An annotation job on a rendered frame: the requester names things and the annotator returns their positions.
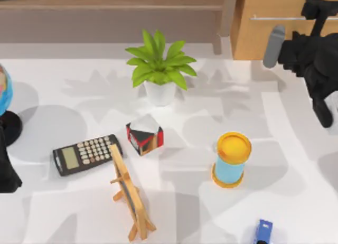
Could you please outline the black calculator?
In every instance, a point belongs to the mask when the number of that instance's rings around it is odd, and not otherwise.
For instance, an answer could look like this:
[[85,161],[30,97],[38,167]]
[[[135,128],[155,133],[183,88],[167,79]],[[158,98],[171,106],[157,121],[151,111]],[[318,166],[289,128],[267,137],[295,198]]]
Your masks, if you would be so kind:
[[84,140],[52,151],[53,161],[60,176],[80,173],[112,160],[110,146],[122,147],[114,134]]

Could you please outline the red black white cube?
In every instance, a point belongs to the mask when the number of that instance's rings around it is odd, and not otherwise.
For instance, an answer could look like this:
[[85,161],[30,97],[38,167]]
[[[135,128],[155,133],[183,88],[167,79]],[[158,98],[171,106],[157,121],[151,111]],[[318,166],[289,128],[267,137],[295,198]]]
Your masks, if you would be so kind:
[[139,117],[126,124],[127,139],[139,156],[163,146],[164,132],[150,114]]

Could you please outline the blue globe on black stand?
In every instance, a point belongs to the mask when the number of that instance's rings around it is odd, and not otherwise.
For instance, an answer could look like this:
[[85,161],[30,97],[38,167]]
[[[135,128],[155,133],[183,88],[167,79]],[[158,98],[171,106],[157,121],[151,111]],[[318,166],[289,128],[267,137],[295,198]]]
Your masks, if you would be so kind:
[[13,99],[12,79],[0,64],[0,130],[6,146],[12,145],[21,135],[23,123],[19,115],[9,110]]

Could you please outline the yellow and light blue can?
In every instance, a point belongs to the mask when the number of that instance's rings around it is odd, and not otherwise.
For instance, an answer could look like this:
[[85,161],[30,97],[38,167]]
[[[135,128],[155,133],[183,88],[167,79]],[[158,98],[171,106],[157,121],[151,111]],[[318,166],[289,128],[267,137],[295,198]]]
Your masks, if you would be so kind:
[[222,188],[238,186],[251,154],[250,140],[241,133],[228,132],[219,137],[215,148],[217,159],[212,166],[213,181]]

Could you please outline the wooden cupboard door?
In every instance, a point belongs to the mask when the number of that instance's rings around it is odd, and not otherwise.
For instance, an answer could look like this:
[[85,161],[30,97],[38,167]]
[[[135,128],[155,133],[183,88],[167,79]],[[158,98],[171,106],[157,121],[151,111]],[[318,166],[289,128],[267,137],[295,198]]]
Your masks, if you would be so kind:
[[251,17],[302,17],[305,0],[237,0],[230,33],[235,60],[261,60],[276,25],[285,27],[285,37],[293,31],[310,34],[313,21],[254,21]]

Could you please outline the wooden framed blackboard on easel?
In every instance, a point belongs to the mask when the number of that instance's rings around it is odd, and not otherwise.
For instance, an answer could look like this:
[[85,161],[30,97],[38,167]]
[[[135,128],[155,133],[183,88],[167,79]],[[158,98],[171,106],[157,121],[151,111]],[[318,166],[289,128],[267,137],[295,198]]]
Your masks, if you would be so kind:
[[145,210],[139,194],[139,188],[132,182],[118,146],[115,144],[111,145],[110,153],[116,173],[116,178],[111,180],[110,183],[118,183],[120,187],[120,191],[113,196],[113,200],[118,201],[124,199],[133,219],[133,225],[128,234],[128,239],[132,242],[136,236],[139,235],[142,240],[145,240],[147,239],[149,231],[156,231],[156,226],[152,223]]

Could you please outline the blue toy block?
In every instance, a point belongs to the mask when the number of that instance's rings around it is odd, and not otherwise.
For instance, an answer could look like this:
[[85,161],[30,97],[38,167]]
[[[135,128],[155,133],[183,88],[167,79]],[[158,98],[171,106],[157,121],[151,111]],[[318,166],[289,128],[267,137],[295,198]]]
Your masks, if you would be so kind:
[[260,219],[256,227],[253,244],[270,244],[273,223]]

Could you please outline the green plant in white pot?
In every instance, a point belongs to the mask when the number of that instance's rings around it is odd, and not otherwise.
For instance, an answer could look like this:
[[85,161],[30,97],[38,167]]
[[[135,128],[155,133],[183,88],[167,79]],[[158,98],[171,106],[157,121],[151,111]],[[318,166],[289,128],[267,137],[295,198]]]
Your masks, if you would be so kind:
[[191,67],[196,59],[185,54],[185,41],[175,41],[165,51],[165,36],[160,30],[150,34],[142,30],[143,45],[127,47],[132,54],[126,64],[134,66],[132,73],[133,87],[144,85],[149,101],[155,106],[167,106],[178,88],[187,90],[184,74],[196,77],[197,72]]

